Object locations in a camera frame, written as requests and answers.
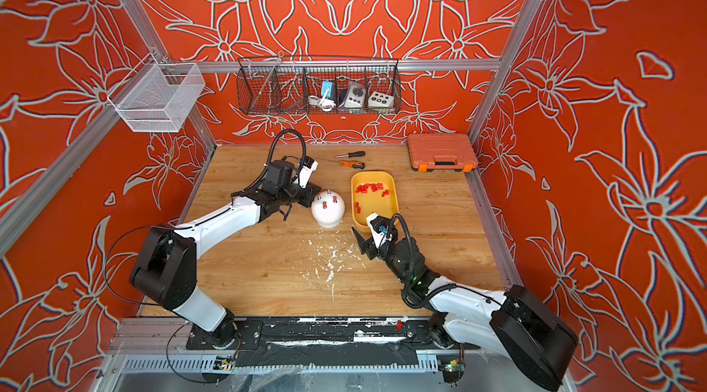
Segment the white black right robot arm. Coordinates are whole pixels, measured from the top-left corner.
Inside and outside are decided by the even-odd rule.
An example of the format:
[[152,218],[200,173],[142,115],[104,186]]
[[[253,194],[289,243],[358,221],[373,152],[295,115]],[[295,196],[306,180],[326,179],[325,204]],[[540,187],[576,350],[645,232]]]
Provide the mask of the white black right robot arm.
[[557,391],[574,351],[576,333],[530,290],[515,284],[489,291],[451,281],[430,269],[404,218],[366,219],[370,237],[355,237],[363,255],[380,259],[401,282],[410,309],[432,312],[429,332],[441,347],[475,345],[509,358],[537,386]]

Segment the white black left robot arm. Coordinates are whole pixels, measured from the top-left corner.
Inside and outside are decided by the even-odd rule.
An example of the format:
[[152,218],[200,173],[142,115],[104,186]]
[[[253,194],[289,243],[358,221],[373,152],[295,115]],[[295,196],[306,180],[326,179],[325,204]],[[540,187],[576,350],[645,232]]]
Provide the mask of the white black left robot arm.
[[198,260],[240,231],[276,213],[289,217],[294,205],[309,208],[320,187],[311,183],[318,163],[307,155],[300,132],[283,130],[274,137],[261,174],[233,192],[224,207],[176,227],[152,226],[137,256],[130,284],[160,307],[205,333],[211,344],[235,340],[233,313],[198,285]]

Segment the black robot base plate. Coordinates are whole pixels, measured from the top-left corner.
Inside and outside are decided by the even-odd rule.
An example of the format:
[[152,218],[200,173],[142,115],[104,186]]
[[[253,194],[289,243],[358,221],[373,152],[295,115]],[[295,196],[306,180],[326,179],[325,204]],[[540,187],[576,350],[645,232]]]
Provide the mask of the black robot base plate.
[[225,355],[241,367],[435,372],[471,344],[439,342],[428,316],[240,316],[224,348],[189,327],[185,349]]

